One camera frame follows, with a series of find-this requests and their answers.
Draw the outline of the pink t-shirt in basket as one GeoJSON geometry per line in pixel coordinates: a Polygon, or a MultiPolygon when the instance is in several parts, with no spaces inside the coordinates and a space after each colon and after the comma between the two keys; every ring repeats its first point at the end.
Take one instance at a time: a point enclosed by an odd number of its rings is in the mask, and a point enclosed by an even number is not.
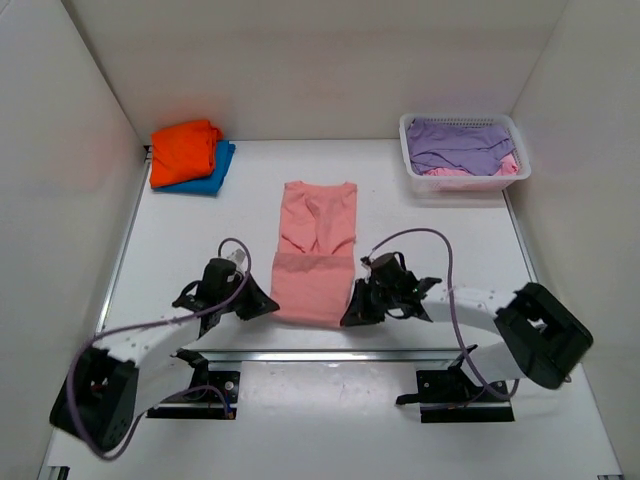
{"type": "Polygon", "coordinates": [[[513,176],[520,168],[513,154],[504,156],[498,163],[481,160],[479,163],[467,163],[452,167],[434,167],[424,172],[424,175],[434,177],[462,177],[462,176],[513,176]]]}

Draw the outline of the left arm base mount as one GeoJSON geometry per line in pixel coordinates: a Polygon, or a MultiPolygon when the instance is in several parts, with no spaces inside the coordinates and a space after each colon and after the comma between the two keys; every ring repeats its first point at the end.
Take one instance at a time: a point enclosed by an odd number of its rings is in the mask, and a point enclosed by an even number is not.
{"type": "Polygon", "coordinates": [[[191,368],[187,393],[179,392],[168,397],[149,409],[146,416],[153,419],[235,420],[240,366],[223,366],[192,350],[179,350],[176,358],[191,368]]]}

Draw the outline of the salmon pink t-shirt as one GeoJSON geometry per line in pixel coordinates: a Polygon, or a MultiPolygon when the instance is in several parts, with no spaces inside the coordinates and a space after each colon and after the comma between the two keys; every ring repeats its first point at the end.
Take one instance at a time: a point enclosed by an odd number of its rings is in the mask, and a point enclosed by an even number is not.
{"type": "Polygon", "coordinates": [[[357,185],[288,182],[271,276],[276,315],[290,323],[338,328],[355,277],[357,185]]]}

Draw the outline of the left aluminium rail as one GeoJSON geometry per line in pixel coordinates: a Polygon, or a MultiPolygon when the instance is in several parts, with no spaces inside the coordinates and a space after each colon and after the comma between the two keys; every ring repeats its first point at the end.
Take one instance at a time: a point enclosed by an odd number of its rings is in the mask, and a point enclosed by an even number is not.
{"type": "Polygon", "coordinates": [[[146,144],[144,146],[144,150],[145,150],[145,158],[143,160],[142,172],[140,174],[140,178],[136,184],[136,187],[133,190],[133,193],[135,194],[135,196],[133,197],[130,211],[126,217],[124,233],[115,256],[114,265],[111,270],[105,295],[103,297],[103,302],[99,311],[98,320],[96,322],[95,333],[101,333],[105,329],[106,322],[110,315],[113,298],[117,289],[117,284],[121,274],[122,266],[124,263],[130,238],[136,222],[136,217],[138,214],[141,199],[144,194],[145,184],[148,180],[150,164],[151,164],[151,156],[152,156],[151,145],[146,144]]]}

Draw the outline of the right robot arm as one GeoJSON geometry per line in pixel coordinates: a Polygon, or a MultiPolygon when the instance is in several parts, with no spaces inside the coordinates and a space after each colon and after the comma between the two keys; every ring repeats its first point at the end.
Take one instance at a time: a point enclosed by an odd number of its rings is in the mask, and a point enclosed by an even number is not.
{"type": "Polygon", "coordinates": [[[367,277],[341,319],[344,327],[375,325],[388,318],[449,323],[456,337],[464,326],[498,336],[498,342],[462,345],[449,391],[471,400],[484,385],[523,378],[548,390],[558,389],[593,346],[591,332],[546,287],[527,283],[503,294],[456,289],[440,278],[417,278],[399,252],[365,259],[367,277]]]}

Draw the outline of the white plastic basket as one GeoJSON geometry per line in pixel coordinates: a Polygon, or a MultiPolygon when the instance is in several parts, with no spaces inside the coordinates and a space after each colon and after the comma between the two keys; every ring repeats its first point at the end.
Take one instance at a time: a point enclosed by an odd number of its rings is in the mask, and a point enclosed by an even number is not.
{"type": "Polygon", "coordinates": [[[408,113],[399,120],[399,136],[409,184],[419,194],[500,191],[531,175],[506,115],[408,113]]]}

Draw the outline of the purple t-shirt in basket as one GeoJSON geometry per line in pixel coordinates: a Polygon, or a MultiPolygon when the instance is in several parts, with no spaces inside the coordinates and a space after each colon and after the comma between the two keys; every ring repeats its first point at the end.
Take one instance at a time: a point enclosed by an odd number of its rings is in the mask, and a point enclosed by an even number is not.
{"type": "Polygon", "coordinates": [[[498,163],[508,154],[515,157],[508,131],[498,124],[474,128],[415,119],[406,130],[406,140],[412,170],[418,175],[434,167],[481,160],[498,163]]]}

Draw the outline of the front aluminium rail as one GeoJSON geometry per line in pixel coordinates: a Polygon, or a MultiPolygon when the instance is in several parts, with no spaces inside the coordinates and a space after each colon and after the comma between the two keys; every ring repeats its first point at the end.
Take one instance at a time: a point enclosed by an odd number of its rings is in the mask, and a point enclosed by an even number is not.
{"type": "Polygon", "coordinates": [[[451,362],[457,349],[287,349],[287,350],[198,350],[209,361],[222,363],[345,363],[345,362],[451,362]]]}

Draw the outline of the folded orange t-shirt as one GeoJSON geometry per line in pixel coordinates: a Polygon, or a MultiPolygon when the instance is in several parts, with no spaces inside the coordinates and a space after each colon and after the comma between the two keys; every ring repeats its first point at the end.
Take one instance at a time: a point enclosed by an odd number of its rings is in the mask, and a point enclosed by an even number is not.
{"type": "Polygon", "coordinates": [[[222,131],[209,120],[195,120],[166,127],[151,134],[153,189],[197,180],[216,167],[217,144],[222,131]]]}

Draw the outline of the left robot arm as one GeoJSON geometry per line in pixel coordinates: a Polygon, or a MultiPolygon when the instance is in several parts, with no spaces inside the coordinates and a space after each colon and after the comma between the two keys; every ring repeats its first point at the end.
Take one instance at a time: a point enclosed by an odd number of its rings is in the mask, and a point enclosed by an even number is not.
{"type": "Polygon", "coordinates": [[[168,318],[106,332],[77,354],[50,411],[50,424],[113,458],[141,417],[164,402],[209,404],[217,417],[233,419],[235,381],[211,379],[208,360],[190,346],[225,314],[247,321],[278,311],[279,304],[240,262],[213,258],[172,306],[168,318]]]}

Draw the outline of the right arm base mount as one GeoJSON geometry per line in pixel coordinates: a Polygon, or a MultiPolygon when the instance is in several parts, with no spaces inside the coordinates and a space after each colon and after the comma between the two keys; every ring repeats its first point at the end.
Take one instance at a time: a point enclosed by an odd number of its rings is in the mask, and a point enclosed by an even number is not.
{"type": "Polygon", "coordinates": [[[417,405],[427,423],[509,423],[515,421],[511,401],[475,385],[459,361],[430,362],[415,372],[416,391],[401,394],[395,405],[417,405]]]}

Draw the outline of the aluminium rail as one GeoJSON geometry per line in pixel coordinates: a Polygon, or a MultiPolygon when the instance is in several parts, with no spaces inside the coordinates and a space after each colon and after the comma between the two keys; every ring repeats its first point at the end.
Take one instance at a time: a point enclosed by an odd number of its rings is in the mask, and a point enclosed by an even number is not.
{"type": "Polygon", "coordinates": [[[133,197],[130,211],[126,217],[124,233],[115,256],[114,265],[111,270],[105,295],[103,297],[103,302],[99,311],[98,320],[96,322],[95,333],[101,333],[105,329],[106,322],[110,315],[113,298],[117,289],[117,284],[121,274],[122,266],[124,263],[130,238],[136,222],[136,217],[138,214],[141,199],[144,194],[145,184],[148,180],[150,164],[151,164],[151,156],[152,156],[151,145],[146,144],[144,146],[144,150],[145,150],[145,158],[143,160],[142,172],[140,174],[140,178],[136,184],[136,187],[133,190],[133,193],[135,194],[135,196],[133,197]]]}
{"type": "Polygon", "coordinates": [[[451,362],[457,349],[287,349],[287,350],[198,350],[209,361],[222,363],[345,363],[345,362],[451,362]]]}

